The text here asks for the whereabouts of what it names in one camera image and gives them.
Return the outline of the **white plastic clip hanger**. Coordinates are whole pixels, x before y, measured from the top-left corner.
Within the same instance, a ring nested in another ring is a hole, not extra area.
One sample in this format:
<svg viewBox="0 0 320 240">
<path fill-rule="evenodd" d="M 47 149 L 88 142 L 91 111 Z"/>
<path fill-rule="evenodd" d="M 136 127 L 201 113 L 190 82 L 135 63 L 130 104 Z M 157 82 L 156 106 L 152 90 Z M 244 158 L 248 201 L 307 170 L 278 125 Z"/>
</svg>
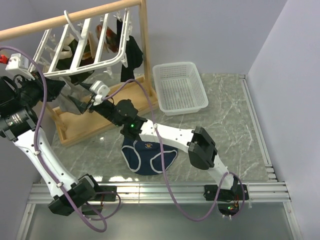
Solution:
<svg viewBox="0 0 320 240">
<path fill-rule="evenodd" d="M 36 63 L 40 63 L 44 66 L 48 66 L 47 72 L 44 76 L 47 78 L 59 78 L 65 76 L 72 76 L 81 74 L 84 72 L 90 72 L 97 69 L 110 68 L 121 62 L 126 68 L 128 67 L 126 45 L 130 39 L 132 31 L 131 13 L 128 8 L 125 9 L 124 16 L 122 18 L 122 28 L 120 33 L 119 49 L 117 55 L 111 59 L 102 60 L 103 43 L 106 36 L 106 30 L 108 27 L 109 14 L 105 13 L 101 16 L 102 29 L 100 38 L 97 43 L 97 50 L 93 63 L 80 66 L 81 60 L 83 59 L 83 53 L 87 45 L 88 35 L 92 25 L 92 18 L 86 18 L 83 22 L 82 30 L 75 29 L 70 19 L 70 14 L 65 10 L 63 13 L 67 24 L 63 27 L 60 40 L 56 44 L 55 48 L 51 48 L 47 45 L 47 41 L 50 37 L 51 29 L 46 29 L 34 54 L 33 60 Z M 67 38 L 74 36 L 77 40 L 77 46 L 75 53 L 71 56 L 71 63 L 66 69 L 59 70 L 57 68 L 58 61 L 61 60 L 63 54 L 63 48 L 67 45 Z"/>
</svg>

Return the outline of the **navy blue white-trimmed underwear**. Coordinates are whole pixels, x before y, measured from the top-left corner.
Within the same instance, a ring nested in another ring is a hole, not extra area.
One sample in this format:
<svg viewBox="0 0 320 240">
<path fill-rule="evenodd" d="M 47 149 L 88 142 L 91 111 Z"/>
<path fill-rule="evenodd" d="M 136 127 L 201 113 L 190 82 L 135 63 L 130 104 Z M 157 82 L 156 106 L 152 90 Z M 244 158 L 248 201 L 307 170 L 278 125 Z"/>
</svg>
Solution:
<svg viewBox="0 0 320 240">
<path fill-rule="evenodd" d="M 124 138 L 121 154 L 127 167 L 135 174 L 153 176 L 163 173 L 161 146 L 157 142 Z"/>
</svg>

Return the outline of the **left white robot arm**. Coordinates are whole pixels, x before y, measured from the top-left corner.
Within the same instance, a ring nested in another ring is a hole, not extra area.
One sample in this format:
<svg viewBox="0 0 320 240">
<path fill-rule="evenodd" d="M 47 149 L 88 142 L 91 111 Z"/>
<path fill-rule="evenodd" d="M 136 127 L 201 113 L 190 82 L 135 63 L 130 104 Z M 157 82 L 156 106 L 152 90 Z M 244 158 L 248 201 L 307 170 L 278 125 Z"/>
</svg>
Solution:
<svg viewBox="0 0 320 240">
<path fill-rule="evenodd" d="M 20 86 L 7 76 L 0 78 L 0 135 L 13 142 L 32 162 L 46 183 L 52 201 L 49 210 L 69 216 L 89 201 L 114 201 L 117 188 L 101 188 L 94 177 L 85 174 L 74 177 L 52 150 L 41 127 L 43 112 L 37 115 L 33 107 L 38 102 L 50 102 L 61 92 L 65 83 L 46 79 L 34 73 L 34 80 L 24 77 Z"/>
</svg>

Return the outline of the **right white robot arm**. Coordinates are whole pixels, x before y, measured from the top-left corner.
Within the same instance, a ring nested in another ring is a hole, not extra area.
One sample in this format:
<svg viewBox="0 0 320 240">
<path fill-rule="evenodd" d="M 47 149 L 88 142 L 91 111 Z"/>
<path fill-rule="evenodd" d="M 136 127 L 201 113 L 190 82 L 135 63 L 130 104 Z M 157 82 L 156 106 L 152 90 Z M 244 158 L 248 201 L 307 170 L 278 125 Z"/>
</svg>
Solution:
<svg viewBox="0 0 320 240">
<path fill-rule="evenodd" d="M 103 84 L 97 91 L 92 91 L 88 102 L 73 96 L 69 99 L 81 113 L 96 112 L 120 127 L 120 133 L 126 138 L 159 143 L 162 147 L 170 146 L 187 153 L 190 164 L 199 170 L 208 171 L 218 184 L 214 191 L 218 201 L 231 202 L 236 200 L 239 194 L 246 194 L 242 181 L 222 162 L 216 143 L 203 127 L 183 129 L 158 124 L 153 118 L 139 116 L 130 99 L 122 99 L 118 103 L 111 101 L 115 95 L 109 94 L 109 89 Z"/>
</svg>

